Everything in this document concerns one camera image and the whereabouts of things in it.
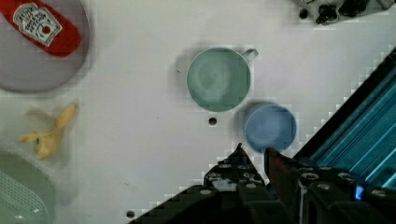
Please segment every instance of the small black hole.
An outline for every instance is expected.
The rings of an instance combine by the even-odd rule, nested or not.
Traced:
[[[308,17],[308,11],[306,9],[302,9],[300,11],[300,19],[306,19]]]
[[[211,119],[209,119],[209,124],[210,125],[216,125],[218,123],[218,120],[217,119],[215,119],[215,118],[211,118]]]
[[[134,217],[134,211],[128,211],[128,212],[126,212],[126,216],[128,217],[128,218],[133,218]]]

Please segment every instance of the banana peel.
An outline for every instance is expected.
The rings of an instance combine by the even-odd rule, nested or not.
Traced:
[[[26,133],[19,138],[19,141],[22,143],[37,142],[37,158],[41,161],[47,159],[61,147],[64,127],[75,116],[77,109],[76,104],[71,104],[55,119],[55,128],[52,131],[48,133],[36,131]]]

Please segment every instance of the black object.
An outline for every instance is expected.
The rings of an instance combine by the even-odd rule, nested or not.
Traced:
[[[346,0],[338,12],[343,16],[355,17],[367,8],[367,0]]]
[[[361,105],[396,67],[396,49],[382,62],[374,72],[361,84],[349,99],[339,108],[324,126],[294,156],[300,162],[308,162],[310,158],[349,116]]]
[[[133,217],[134,217],[134,211],[128,211],[128,212],[126,212],[126,216],[127,216],[128,218],[133,218]]]
[[[316,20],[317,24],[322,24],[326,21],[332,21],[337,19],[337,13],[335,12],[335,7],[322,5],[318,9],[319,16]]]
[[[300,10],[300,19],[304,20],[308,17],[308,10],[305,8]]]
[[[292,224],[283,204],[272,199],[241,144],[190,187],[131,223]]]
[[[394,220],[395,192],[387,190],[388,197],[382,197],[385,191],[381,189],[375,197],[371,191],[364,191],[359,200],[359,186],[348,173],[331,167],[303,166],[274,149],[266,150],[265,164],[271,188],[295,222],[390,224]]]
[[[209,119],[209,124],[210,125],[216,125],[218,123],[218,120],[217,119],[215,119],[215,118],[211,118],[211,119]]]
[[[213,167],[202,186],[192,186],[132,221],[140,224],[390,224],[395,192],[359,193],[348,173],[311,167],[265,152],[264,185],[247,153],[237,149]]]

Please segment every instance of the blue bowl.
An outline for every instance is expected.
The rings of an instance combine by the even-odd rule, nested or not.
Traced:
[[[294,141],[296,126],[288,109],[280,105],[255,105],[247,112],[245,136],[256,151],[268,147],[282,151]]]

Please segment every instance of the white table surface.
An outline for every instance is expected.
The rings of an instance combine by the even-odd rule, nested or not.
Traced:
[[[202,183],[204,174],[244,143],[263,174],[262,155],[245,143],[246,105],[272,101],[297,118],[293,156],[396,45],[396,8],[331,26],[299,21],[290,0],[83,0],[92,27],[84,68],[61,88],[23,95],[0,91],[0,134],[57,184],[55,224],[126,223]],[[209,113],[188,95],[185,76],[201,50],[256,48],[252,88],[237,108]],[[16,143],[31,107],[79,111],[64,145],[35,160]],[[207,120],[218,119],[216,127]]]

